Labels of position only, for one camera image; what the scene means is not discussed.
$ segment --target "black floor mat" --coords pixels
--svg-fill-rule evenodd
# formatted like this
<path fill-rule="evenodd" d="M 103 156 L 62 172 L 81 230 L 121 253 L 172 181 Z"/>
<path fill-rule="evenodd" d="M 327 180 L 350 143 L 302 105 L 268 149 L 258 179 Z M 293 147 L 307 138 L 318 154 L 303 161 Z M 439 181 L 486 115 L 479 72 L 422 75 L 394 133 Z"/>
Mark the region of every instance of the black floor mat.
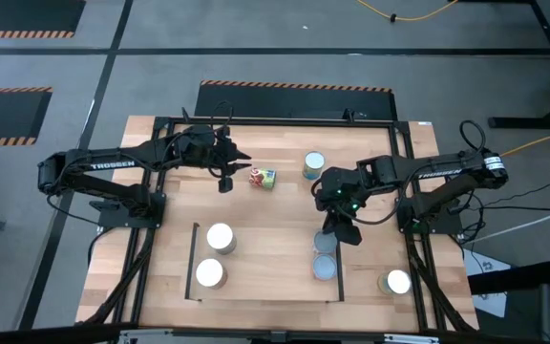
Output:
<path fill-rule="evenodd" d="M 361 113 L 356 119 L 397 120 L 389 88 L 224 80 L 201 83 L 195 116 L 211 116 L 224 100 L 235 117 L 341 118 L 349 108 Z"/>
<path fill-rule="evenodd" d="M 0 89 L 0 146 L 32 145 L 37 141 L 53 89 Z"/>
<path fill-rule="evenodd" d="M 0 0 L 0 38 L 70 38 L 84 0 Z"/>

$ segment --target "can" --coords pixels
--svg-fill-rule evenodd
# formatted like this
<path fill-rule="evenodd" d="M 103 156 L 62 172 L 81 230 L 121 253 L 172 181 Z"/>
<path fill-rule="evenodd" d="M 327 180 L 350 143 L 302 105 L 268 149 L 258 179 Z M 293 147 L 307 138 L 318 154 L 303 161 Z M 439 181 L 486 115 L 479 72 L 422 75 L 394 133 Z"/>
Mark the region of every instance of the can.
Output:
<path fill-rule="evenodd" d="M 252 168 L 249 171 L 249 183 L 254 186 L 271 189 L 275 186 L 275 175 L 275 170 L 266 168 Z"/>
<path fill-rule="evenodd" d="M 322 173 L 322 168 L 326 163 L 326 159 L 320 152 L 308 152 L 305 155 L 305 166 L 303 167 L 303 175 L 308 180 L 316 180 Z"/>
<path fill-rule="evenodd" d="M 224 266 L 213 258 L 200 262 L 196 275 L 200 285 L 213 290 L 221 288 L 228 279 L 228 272 Z"/>
<path fill-rule="evenodd" d="M 411 288 L 411 278 L 407 272 L 396 269 L 380 275 L 377 286 L 385 294 L 402 295 Z"/>
<path fill-rule="evenodd" d="M 325 234 L 320 230 L 313 236 L 313 250 L 317 253 L 334 253 L 337 244 L 338 240 L 334 236 L 334 232 Z"/>
<path fill-rule="evenodd" d="M 313 275 L 321 281 L 336 276 L 336 261 L 328 254 L 319 254 L 313 259 Z"/>
<path fill-rule="evenodd" d="M 207 244 L 219 254 L 228 254 L 235 250 L 237 238 L 227 224 L 214 224 L 207 230 Z"/>

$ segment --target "wooden table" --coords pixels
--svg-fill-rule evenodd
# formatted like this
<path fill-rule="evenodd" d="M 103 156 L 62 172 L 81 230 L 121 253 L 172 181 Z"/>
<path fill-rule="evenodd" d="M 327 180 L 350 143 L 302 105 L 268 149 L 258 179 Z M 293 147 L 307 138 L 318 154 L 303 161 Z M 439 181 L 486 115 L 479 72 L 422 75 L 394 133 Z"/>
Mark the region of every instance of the wooden table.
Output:
<path fill-rule="evenodd" d="M 154 117 L 129 117 L 122 146 L 134 146 L 149 140 L 154 120 Z M 428 122 L 410 122 L 409 125 L 415 156 L 437 155 L 432 125 Z M 176 131 L 182 129 L 182 126 L 176 125 Z M 266 191 L 251 186 L 247 181 L 249 171 L 242 170 L 233 176 L 233 191 L 219 194 L 217 180 L 209 176 L 206 170 L 180 168 L 167 173 L 164 186 L 168 197 L 165 218 L 157 230 L 139 325 L 162 328 L 416 332 L 418 326 L 413 295 L 409 292 L 389 296 L 382 293 L 376 283 L 377 277 L 386 271 L 409 269 L 404 237 L 398 232 L 395 217 L 381 226 L 359 225 L 364 237 L 360 246 L 341 245 L 345 301 L 320 301 L 332 297 L 336 299 L 336 283 L 317 282 L 309 278 L 309 260 L 313 257 L 310 240 L 321 227 L 325 213 L 315 210 L 309 193 L 311 181 L 301 174 L 305 153 L 311 150 L 322 152 L 327 161 L 325 168 L 332 165 L 352 168 L 358 160 L 391 153 L 388 131 L 376 128 L 233 125 L 231 137 L 241 151 L 253 158 L 255 166 L 277 170 L 275 187 Z M 398 145 L 404 151 L 400 135 Z M 123 184 L 140 183 L 141 174 L 142 170 L 138 168 L 117 170 L 113 180 Z M 152 185 L 155 183 L 156 178 L 153 178 Z M 421 189 L 431 190 L 441 183 L 442 179 L 422 181 Z M 372 197 L 358 215 L 365 220 L 380 219 L 391 211 L 394 198 L 395 193 Z M 240 235 L 237 250 L 253 255 L 254 263 L 250 269 L 258 272 L 252 277 L 245 276 L 244 283 L 227 282 L 220 294 L 196 291 L 197 283 L 194 282 L 191 291 L 200 293 L 204 299 L 201 302 L 184 299 L 195 222 L 207 228 L 216 222 L 225 222 L 234 230 L 237 228 Z M 247 240 L 241 238 L 245 235 L 243 232 L 252 230 L 264 234 L 249 234 L 256 242 L 251 247 L 259 249 L 248 248 Z M 128 238 L 129 229 L 121 228 L 112 230 L 96 243 L 77 320 L 92 315 L 116 285 Z M 444 235 L 433 235 L 431 239 L 440 287 L 464 319 L 477 328 L 459 247 Z M 231 263 L 226 264 L 229 264 L 229 270 L 236 271 L 236 268 L 230 267 Z M 234 278 L 233 274 L 234 271 L 229 271 L 229 279 Z M 268 299 L 261 299 L 262 293 L 256 294 L 264 288 L 273 290 L 273 286 L 277 287 L 277 294 Z M 123 319 L 130 316 L 134 294 L 135 287 L 131 286 Z M 432 299 L 425 286 L 423 295 L 428 324 L 435 328 Z"/>

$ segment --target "white cable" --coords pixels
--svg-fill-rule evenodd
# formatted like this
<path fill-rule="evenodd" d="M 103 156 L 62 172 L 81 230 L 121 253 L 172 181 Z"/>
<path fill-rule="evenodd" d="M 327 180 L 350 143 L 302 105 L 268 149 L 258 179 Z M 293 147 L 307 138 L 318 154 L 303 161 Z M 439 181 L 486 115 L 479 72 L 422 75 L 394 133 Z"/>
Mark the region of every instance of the white cable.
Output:
<path fill-rule="evenodd" d="M 508 229 L 502 230 L 502 231 L 500 231 L 500 232 L 498 232 L 498 233 L 486 235 L 486 236 L 484 236 L 484 237 L 475 239 L 475 240 L 473 240 L 473 241 L 471 241 L 471 242 L 468 242 L 468 243 L 466 243 L 466 244 L 475 244 L 475 243 L 478 243 L 479 241 L 483 241 L 483 240 L 486 240 L 486 239 L 489 239 L 489 238 L 494 238 L 494 237 L 497 237 L 498 235 L 502 235 L 502 234 L 505 234 L 505 233 L 508 233 L 508 232 L 512 232 L 513 230 L 526 228 L 526 227 L 528 227 L 528 226 L 533 226 L 533 225 L 539 224 L 539 223 L 544 222 L 544 221 L 547 221 L 547 220 L 550 220 L 550 215 L 547 216 L 547 217 L 543 217 L 542 219 L 535 220 L 535 221 L 533 221 L 533 222 L 531 222 L 531 223 L 527 223 L 527 224 L 519 225 L 519 226 L 514 226 L 514 227 L 512 227 L 512 228 L 508 228 Z"/>

